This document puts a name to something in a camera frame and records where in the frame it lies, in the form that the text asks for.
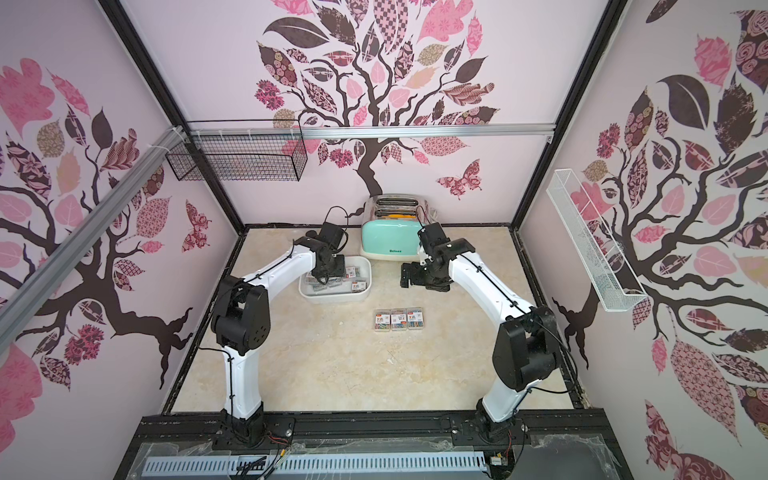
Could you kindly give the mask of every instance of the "black wire basket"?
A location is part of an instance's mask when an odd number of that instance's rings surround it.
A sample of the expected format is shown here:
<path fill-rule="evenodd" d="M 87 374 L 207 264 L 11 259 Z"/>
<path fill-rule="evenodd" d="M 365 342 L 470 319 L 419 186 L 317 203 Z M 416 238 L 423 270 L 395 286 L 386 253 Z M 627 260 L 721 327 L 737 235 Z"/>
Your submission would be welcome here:
<path fill-rule="evenodd" d="M 307 160 L 302 131 L 283 127 L 293 121 L 281 122 L 277 129 L 194 131 L 165 157 L 178 180 L 204 179 L 195 163 L 195 148 L 188 144 L 191 141 L 219 180 L 299 181 Z"/>

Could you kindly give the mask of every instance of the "marble floor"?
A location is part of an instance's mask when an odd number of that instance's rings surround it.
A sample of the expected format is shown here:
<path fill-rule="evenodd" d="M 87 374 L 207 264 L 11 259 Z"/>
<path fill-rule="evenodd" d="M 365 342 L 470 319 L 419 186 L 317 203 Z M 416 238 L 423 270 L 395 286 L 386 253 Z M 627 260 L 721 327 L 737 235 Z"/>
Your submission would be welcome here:
<path fill-rule="evenodd" d="M 522 298 L 533 301 L 504 227 L 445 228 L 464 237 Z M 304 230 L 253 229 L 233 275 L 245 276 L 290 249 Z M 359 252 L 360 229 L 349 229 L 345 255 Z M 371 261 L 373 290 L 360 303 L 313 305 L 296 282 L 270 297 L 272 329 L 260 352 L 259 387 L 267 411 L 474 409 L 496 377 L 491 354 L 497 327 L 458 285 L 448 293 L 400 288 L 399 262 Z M 381 333 L 373 310 L 420 306 L 425 328 Z M 217 348 L 207 329 L 202 346 Z M 560 371 L 541 386 L 564 390 Z M 225 362 L 200 350 L 174 405 L 175 412 L 221 410 Z M 534 391 L 524 409 L 570 409 L 568 395 Z"/>

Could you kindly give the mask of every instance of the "aluminum rail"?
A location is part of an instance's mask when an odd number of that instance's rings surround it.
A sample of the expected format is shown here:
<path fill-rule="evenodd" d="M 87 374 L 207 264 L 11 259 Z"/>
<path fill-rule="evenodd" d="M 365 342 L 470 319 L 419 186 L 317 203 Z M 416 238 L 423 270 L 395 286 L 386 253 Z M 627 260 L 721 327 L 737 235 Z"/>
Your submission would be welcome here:
<path fill-rule="evenodd" d="M 141 155 L 120 183 L 109 191 L 74 231 L 22 284 L 0 310 L 0 353 L 4 352 L 27 322 L 72 272 L 96 240 L 165 160 L 166 149 L 181 141 L 181 128 L 167 130 Z"/>
<path fill-rule="evenodd" d="M 555 124 L 406 125 L 396 127 L 302 127 L 304 138 L 502 137 L 554 133 Z M 297 134 L 296 128 L 206 128 L 192 136 Z"/>

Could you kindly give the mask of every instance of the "butterfly decal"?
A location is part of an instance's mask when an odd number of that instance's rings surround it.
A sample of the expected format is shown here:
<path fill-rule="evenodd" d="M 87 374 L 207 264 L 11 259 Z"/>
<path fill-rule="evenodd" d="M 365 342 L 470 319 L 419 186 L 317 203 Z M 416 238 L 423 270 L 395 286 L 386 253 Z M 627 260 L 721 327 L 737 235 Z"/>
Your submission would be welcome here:
<path fill-rule="evenodd" d="M 437 179 L 437 183 L 441 184 L 445 188 L 451 189 L 451 195 L 455 195 L 459 200 L 462 199 L 462 195 L 467 193 L 466 188 L 474 190 L 480 188 L 480 180 L 478 177 L 480 173 L 480 159 L 477 159 L 469 164 L 464 175 L 461 178 L 456 177 L 441 177 Z"/>
<path fill-rule="evenodd" d="M 192 231 L 184 239 L 184 245 L 181 246 L 182 252 L 187 252 L 195 247 L 203 248 L 208 245 L 208 237 L 203 233 L 203 230 L 208 230 L 208 224 L 211 220 L 208 220 L 205 215 L 199 213 L 189 200 L 187 200 L 187 216 L 192 223 Z"/>

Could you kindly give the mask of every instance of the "pink wall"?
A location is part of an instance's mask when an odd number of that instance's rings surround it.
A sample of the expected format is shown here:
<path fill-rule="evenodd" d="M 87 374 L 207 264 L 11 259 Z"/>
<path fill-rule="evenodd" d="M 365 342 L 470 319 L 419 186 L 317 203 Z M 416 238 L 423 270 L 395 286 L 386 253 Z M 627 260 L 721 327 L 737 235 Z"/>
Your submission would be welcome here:
<path fill-rule="evenodd" d="M 6 5 L 0 31 L 10 298 L 169 125 L 94 2 Z M 0 477 L 114 474 L 141 416 L 160 411 L 234 239 L 204 183 L 158 170 L 0 353 Z"/>
<path fill-rule="evenodd" d="M 635 478 L 765 477 L 760 6 L 633 2 L 555 159 L 614 225 L 648 300 L 603 311 L 543 190 L 522 229 L 588 398 L 606 409 Z"/>
<path fill-rule="evenodd" d="M 392 18 L 377 10 L 379 3 L 391 6 Z M 466 117 L 552 123 L 605 7 L 604 0 L 125 4 L 188 119 L 284 114 L 315 127 L 457 124 Z M 402 30 L 382 28 L 390 20 Z M 305 22 L 315 33 L 295 35 L 285 28 L 290 22 Z M 366 41 L 371 28 L 372 40 Z M 178 41 L 190 32 L 194 40 Z M 381 58 L 363 54 L 350 65 L 339 60 L 352 59 L 356 45 L 365 52 L 381 45 L 384 51 Z M 327 56 L 333 52 L 336 61 Z M 461 92 L 452 90 L 459 87 Z M 246 223 L 317 223 L 334 204 L 354 210 L 382 191 L 421 194 L 446 222 L 509 222 L 545 145 L 543 137 L 424 140 L 366 140 L 358 157 L 355 139 L 309 141 L 309 163 L 297 184 L 239 180 L 224 186 Z M 481 190 L 470 188 L 471 172 L 462 180 L 477 159 Z M 467 193 L 459 200 L 455 194 L 462 191 Z"/>

